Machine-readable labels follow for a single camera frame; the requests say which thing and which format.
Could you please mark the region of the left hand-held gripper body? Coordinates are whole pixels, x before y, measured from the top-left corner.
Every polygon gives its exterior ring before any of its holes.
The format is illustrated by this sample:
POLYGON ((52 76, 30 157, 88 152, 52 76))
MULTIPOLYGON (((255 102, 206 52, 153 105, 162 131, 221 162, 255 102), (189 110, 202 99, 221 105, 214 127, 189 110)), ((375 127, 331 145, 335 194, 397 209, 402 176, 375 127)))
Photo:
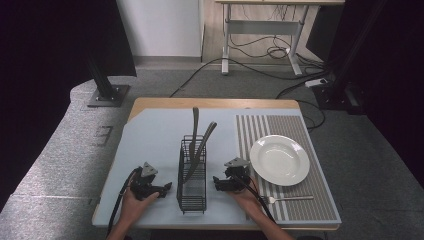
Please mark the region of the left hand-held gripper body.
POLYGON ((130 190, 137 200, 143 200, 155 192, 159 192, 158 186, 153 186, 152 182, 158 171, 145 162, 142 166, 135 170, 130 181, 130 190))

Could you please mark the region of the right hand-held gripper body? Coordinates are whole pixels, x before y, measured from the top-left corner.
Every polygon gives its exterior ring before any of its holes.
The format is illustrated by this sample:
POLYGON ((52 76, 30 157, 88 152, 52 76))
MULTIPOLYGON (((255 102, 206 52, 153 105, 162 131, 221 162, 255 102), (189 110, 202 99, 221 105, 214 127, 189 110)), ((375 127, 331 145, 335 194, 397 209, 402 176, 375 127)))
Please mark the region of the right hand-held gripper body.
POLYGON ((227 167, 225 171, 226 179, 229 180, 228 185, 233 185, 234 191, 241 191, 250 184, 251 178, 248 165, 249 161, 239 157, 225 163, 227 167))

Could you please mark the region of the black wire cutlery rack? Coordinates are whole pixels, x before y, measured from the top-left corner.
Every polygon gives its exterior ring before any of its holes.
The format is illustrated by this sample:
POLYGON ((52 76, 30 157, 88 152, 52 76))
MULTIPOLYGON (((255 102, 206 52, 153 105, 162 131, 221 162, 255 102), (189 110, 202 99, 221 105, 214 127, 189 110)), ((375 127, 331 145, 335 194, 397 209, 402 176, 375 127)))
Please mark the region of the black wire cutlery rack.
POLYGON ((189 154, 191 142, 191 135, 185 135, 181 140, 176 198, 183 213, 204 213, 207 209, 206 149, 202 150, 196 169, 189 175, 192 165, 189 154))

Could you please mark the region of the steel spoon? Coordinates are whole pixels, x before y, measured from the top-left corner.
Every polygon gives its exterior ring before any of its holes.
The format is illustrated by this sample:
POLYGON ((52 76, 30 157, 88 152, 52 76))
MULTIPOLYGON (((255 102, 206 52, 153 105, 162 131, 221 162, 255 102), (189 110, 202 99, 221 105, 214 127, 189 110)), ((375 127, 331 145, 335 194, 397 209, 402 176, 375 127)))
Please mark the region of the steel spoon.
POLYGON ((195 170, 197 169, 197 166, 200 163, 200 156, 202 154, 202 151, 204 147, 206 146, 206 143, 209 137, 211 136, 212 132, 216 128, 216 126, 217 126, 217 123, 213 121, 209 124, 205 134, 203 135, 202 140, 200 141, 199 146, 195 149, 196 150, 195 155, 194 155, 194 158, 191 160, 190 168, 186 176, 184 177, 184 183, 186 183, 191 178, 191 176, 194 174, 195 170))

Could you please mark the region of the steel table knife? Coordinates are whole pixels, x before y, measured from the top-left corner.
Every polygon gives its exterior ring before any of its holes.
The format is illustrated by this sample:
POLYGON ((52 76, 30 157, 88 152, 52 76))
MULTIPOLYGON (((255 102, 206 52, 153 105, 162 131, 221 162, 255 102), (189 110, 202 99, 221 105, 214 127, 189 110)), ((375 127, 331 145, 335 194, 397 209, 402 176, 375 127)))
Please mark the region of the steel table knife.
POLYGON ((198 122, 199 122, 199 109, 198 107, 193 107, 193 132, 192 132, 192 140, 189 144, 189 156, 190 161, 194 161, 195 155, 195 146, 196 146, 196 138, 197 138, 197 130, 198 130, 198 122))

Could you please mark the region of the person's left hand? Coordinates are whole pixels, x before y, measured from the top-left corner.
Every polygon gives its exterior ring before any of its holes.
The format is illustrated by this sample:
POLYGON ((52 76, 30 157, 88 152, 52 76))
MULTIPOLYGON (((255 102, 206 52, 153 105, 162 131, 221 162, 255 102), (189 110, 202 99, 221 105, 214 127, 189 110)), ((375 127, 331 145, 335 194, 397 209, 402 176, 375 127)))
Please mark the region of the person's left hand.
POLYGON ((140 219, 148 206, 153 203, 158 196, 159 193, 154 192, 144 200, 138 200, 130 189, 126 190, 122 200, 118 223, 121 226, 130 228, 140 219))

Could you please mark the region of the person's right hand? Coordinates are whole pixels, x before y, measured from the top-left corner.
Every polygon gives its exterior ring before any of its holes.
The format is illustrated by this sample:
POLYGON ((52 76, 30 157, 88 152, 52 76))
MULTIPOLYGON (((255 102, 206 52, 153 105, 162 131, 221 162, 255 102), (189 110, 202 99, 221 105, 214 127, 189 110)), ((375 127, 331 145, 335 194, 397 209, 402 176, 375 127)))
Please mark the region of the person's right hand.
POLYGON ((236 201, 239 207, 244 210, 248 216, 254 217, 255 215, 263 214, 260 202, 248 189, 238 192, 228 192, 228 195, 236 201))

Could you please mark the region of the white round plate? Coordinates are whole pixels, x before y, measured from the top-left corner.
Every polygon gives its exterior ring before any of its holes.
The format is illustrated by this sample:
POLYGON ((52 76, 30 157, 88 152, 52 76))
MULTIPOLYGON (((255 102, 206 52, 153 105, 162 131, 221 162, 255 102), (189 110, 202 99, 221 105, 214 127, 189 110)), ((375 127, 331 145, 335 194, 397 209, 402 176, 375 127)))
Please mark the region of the white round plate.
POLYGON ((258 139, 251 147, 250 162, 255 172, 278 186, 302 182, 310 170, 305 149, 296 141, 280 135, 258 139))

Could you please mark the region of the steel fork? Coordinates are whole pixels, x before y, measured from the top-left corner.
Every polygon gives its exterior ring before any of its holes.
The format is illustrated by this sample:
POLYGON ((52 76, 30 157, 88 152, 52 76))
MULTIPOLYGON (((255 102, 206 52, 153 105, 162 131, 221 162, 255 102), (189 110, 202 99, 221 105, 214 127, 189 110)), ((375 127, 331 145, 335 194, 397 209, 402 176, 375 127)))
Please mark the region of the steel fork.
POLYGON ((293 197, 283 197, 283 198, 275 198, 272 196, 261 196, 261 199, 267 204, 274 204, 279 201, 293 201, 293 200, 313 200, 314 196, 293 196, 293 197))

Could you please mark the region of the grey striped placemat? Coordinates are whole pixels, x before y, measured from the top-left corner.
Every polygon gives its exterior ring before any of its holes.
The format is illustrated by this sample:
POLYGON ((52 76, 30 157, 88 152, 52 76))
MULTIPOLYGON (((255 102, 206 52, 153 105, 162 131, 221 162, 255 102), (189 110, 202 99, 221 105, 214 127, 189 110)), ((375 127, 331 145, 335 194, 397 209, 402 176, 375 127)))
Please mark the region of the grey striped placemat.
POLYGON ((294 140, 306 151, 309 158, 308 175, 300 183, 292 186, 271 183, 251 168, 261 195, 274 198, 312 196, 310 200, 290 200, 269 204, 269 211, 279 224, 338 225, 341 223, 331 191, 300 116, 237 115, 235 121, 239 153, 242 158, 249 160, 254 143, 261 137, 270 135, 280 135, 294 140))

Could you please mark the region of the black metal stand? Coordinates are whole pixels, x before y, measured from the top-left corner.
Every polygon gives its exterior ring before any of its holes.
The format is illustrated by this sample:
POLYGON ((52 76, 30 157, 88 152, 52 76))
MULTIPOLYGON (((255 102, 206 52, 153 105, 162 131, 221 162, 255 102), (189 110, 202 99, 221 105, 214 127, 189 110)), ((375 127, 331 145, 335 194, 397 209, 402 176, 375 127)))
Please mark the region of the black metal stand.
POLYGON ((88 107, 120 107, 130 88, 129 85, 113 85, 103 73, 91 54, 86 56, 88 70, 96 84, 88 107))
POLYGON ((364 114, 364 92, 354 73, 359 53, 387 0, 345 0, 327 63, 328 83, 313 87, 320 110, 364 114))

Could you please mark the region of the white power strip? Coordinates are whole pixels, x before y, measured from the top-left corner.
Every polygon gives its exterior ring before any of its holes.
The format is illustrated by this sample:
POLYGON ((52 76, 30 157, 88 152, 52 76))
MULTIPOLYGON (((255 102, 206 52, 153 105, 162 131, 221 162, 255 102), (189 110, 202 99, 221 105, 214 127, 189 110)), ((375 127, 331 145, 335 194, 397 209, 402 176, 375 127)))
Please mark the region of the white power strip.
POLYGON ((305 87, 310 88, 313 86, 318 86, 318 85, 327 84, 327 83, 328 83, 328 80, 326 80, 325 78, 314 79, 314 80, 306 81, 305 87))

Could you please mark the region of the dark curtain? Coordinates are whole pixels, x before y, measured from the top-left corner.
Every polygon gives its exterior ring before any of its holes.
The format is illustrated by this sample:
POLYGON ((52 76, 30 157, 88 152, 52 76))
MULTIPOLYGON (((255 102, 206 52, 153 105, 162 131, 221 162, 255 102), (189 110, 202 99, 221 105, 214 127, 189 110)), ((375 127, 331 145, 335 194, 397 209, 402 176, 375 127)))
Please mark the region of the dark curtain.
POLYGON ((118 0, 0 0, 0 211, 93 78, 89 59, 136 74, 118 0))
MULTIPOLYGON (((306 44, 326 70, 344 5, 318 8, 306 44)), ((364 114, 424 187, 424 0, 387 0, 354 73, 364 114)))

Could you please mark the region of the white metal desk frame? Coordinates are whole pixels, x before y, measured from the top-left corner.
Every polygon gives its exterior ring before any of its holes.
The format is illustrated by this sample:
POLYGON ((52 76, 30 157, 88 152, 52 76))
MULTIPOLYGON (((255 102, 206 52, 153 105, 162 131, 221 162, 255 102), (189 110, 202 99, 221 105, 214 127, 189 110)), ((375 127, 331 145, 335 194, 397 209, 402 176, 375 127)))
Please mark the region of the white metal desk frame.
POLYGON ((290 65, 296 76, 302 74, 298 63, 296 49, 303 31, 310 6, 343 6, 345 0, 215 0, 223 6, 224 44, 221 61, 221 73, 229 73, 229 39, 232 34, 287 35, 293 42, 286 51, 290 65), (298 21, 271 20, 234 20, 231 17, 233 5, 292 5, 302 6, 303 11, 298 21))

